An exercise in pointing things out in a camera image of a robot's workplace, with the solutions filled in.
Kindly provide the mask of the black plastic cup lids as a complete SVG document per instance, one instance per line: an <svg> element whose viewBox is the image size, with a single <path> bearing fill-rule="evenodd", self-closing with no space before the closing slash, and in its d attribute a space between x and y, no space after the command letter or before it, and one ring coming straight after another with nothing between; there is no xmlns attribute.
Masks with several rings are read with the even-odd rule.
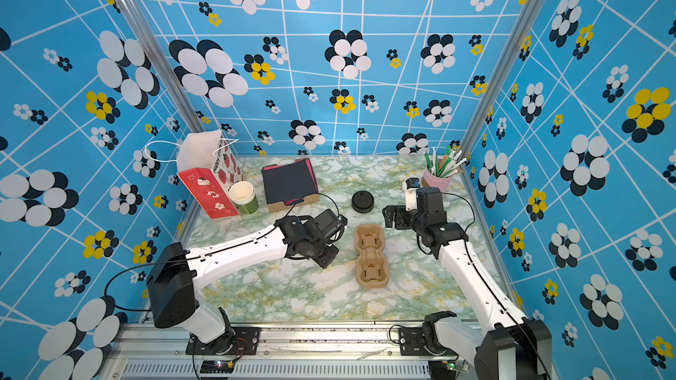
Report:
<svg viewBox="0 0 676 380"><path fill-rule="evenodd" d="M357 213L366 214L370 213L375 205L375 200L373 195L365 190L360 190L354 193L351 197L351 207Z"/></svg>

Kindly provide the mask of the brown pulp cup carrier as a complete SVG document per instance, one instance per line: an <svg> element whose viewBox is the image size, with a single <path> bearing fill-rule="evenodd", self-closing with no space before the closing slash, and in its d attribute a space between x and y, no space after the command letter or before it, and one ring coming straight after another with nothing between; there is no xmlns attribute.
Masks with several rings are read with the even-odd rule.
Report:
<svg viewBox="0 0 676 380"><path fill-rule="evenodd" d="M354 246L358 251L356 279L359 285L369 290L385 288L389 284L391 273L384 254L384 229L374 223L357 226L354 231Z"/></svg>

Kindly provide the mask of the white green paper cup stack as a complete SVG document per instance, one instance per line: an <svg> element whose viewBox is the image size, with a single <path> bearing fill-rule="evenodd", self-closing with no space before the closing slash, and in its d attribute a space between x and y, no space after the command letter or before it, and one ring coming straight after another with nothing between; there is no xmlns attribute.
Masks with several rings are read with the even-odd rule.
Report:
<svg viewBox="0 0 676 380"><path fill-rule="evenodd" d="M228 191L228 196L241 215L253 215L259 209L255 187L249 181L234 183Z"/></svg>

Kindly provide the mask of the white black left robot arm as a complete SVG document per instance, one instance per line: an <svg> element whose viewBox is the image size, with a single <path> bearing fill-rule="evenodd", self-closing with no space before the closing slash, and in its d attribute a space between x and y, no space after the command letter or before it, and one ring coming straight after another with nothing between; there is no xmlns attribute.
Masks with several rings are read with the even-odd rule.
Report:
<svg viewBox="0 0 676 380"><path fill-rule="evenodd" d="M339 252L334 245L348 219L326 209L318 216L284 216L258 232L214 246L167 246L146 279L154 326L179 327L195 343L224 352L235 332L222 308L210 305L202 289L221 278L271 260L311 260L326 268Z"/></svg>

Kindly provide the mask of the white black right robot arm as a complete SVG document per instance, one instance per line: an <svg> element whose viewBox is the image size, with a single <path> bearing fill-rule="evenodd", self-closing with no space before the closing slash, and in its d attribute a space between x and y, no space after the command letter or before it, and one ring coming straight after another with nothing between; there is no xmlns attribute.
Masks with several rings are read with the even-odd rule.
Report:
<svg viewBox="0 0 676 380"><path fill-rule="evenodd" d="M382 210L387 228L412 230L417 243L457 281L479 328L449 311L425 317L422 335L433 354L452 351L480 379L550 379L554 374L552 335L540 320L528 318L482 265L465 228L447 218L445 193L415 190L415 206Z"/></svg>

